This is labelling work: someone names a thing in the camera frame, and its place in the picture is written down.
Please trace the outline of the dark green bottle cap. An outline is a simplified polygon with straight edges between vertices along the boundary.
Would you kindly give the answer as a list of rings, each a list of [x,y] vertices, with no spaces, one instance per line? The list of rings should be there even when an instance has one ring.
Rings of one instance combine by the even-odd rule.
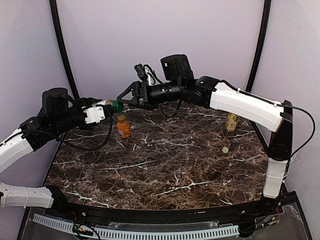
[[[112,109],[114,113],[121,113],[124,110],[124,104],[117,100],[112,102]]]

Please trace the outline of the orange juice bottle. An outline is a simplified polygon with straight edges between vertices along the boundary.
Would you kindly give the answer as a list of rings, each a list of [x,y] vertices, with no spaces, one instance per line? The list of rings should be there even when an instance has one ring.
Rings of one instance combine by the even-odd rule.
[[[117,130],[118,130],[118,134],[123,139],[127,139],[132,135],[131,125],[127,121],[127,118],[124,115],[120,115],[117,117]]]

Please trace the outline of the green tea bottle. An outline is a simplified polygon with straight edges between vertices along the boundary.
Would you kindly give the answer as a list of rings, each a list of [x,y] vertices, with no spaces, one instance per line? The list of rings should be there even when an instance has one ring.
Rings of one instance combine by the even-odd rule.
[[[239,115],[229,112],[225,123],[225,130],[229,133],[233,133],[237,128],[239,119]]]

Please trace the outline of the pale green bottle cap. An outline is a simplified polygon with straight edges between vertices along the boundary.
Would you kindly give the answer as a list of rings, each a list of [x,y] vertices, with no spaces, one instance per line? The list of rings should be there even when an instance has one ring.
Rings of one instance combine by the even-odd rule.
[[[229,152],[229,149],[228,149],[227,147],[223,147],[223,148],[222,148],[222,152],[226,154],[226,153]]]

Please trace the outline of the coffee bottle green cap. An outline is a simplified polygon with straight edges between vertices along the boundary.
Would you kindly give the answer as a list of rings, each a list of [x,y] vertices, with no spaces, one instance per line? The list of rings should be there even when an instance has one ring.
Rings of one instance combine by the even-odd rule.
[[[101,100],[101,101],[95,103],[94,106],[96,106],[96,107],[100,106],[100,107],[107,108],[107,109],[113,111],[115,103],[116,103],[116,100],[107,99],[107,100]]]

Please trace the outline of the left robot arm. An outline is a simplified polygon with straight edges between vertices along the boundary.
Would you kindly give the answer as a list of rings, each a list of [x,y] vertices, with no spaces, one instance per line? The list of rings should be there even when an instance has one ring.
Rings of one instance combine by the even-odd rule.
[[[0,171],[4,172],[21,158],[56,140],[68,146],[62,135],[74,128],[90,129],[112,113],[105,101],[95,98],[73,99],[66,88],[56,87],[42,93],[42,107],[37,114],[0,143]],[[57,208],[67,202],[57,186],[25,187],[0,184],[0,206]]]

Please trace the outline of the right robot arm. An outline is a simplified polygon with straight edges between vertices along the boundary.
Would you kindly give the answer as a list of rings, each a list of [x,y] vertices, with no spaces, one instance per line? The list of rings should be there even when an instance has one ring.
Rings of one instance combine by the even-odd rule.
[[[267,148],[268,167],[263,196],[276,199],[280,193],[293,148],[292,103],[269,100],[209,76],[194,78],[188,57],[175,54],[160,60],[166,82],[152,84],[153,71],[137,64],[139,78],[117,101],[135,108],[153,110],[164,102],[184,101],[225,111],[262,125],[272,132]]]

